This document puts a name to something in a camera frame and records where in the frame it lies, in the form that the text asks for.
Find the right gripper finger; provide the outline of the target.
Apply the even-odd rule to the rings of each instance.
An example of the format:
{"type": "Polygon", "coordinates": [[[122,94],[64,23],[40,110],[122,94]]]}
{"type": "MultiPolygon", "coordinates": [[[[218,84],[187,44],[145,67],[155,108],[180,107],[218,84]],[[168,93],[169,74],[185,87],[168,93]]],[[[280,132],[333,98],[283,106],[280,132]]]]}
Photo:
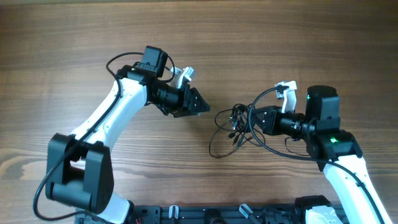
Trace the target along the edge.
{"type": "Polygon", "coordinates": [[[250,116],[251,117],[251,124],[253,126],[257,126],[259,130],[263,133],[266,128],[266,116],[261,116],[258,114],[257,116],[250,116]]]}
{"type": "Polygon", "coordinates": [[[257,116],[258,114],[260,114],[261,116],[266,116],[273,109],[274,109],[273,106],[264,106],[264,107],[261,107],[261,108],[252,107],[249,110],[249,115],[250,116],[257,116]]]}

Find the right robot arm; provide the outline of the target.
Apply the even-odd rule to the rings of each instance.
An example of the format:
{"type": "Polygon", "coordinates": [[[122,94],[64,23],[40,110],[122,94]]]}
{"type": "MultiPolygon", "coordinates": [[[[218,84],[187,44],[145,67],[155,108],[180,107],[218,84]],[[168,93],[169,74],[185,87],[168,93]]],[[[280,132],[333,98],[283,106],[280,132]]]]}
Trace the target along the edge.
{"type": "Polygon", "coordinates": [[[283,154],[261,142],[274,154],[300,161],[316,162],[336,192],[350,223],[390,223],[366,167],[363,152],[350,132],[340,128],[340,97],[332,86],[314,85],[307,89],[305,113],[296,113],[287,105],[295,104],[295,88],[288,84],[273,87],[282,106],[248,109],[248,128],[258,126],[269,136],[287,135],[304,140],[308,156],[283,154]]]}

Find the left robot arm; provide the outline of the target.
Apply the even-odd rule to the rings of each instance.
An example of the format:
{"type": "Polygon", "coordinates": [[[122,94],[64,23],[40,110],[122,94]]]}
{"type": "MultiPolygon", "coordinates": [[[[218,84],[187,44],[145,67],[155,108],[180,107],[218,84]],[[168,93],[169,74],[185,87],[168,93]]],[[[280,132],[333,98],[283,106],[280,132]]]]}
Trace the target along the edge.
{"type": "Polygon", "coordinates": [[[134,204],[114,192],[111,151],[132,117],[154,105],[164,115],[179,118],[210,110],[209,104],[189,83],[192,67],[167,67],[171,57],[162,49],[146,46],[141,60],[111,72],[111,91],[93,114],[69,135],[55,134],[48,144],[47,173],[33,201],[39,213],[41,193],[49,200],[75,207],[61,219],[88,218],[99,223],[140,223],[134,204]]]}

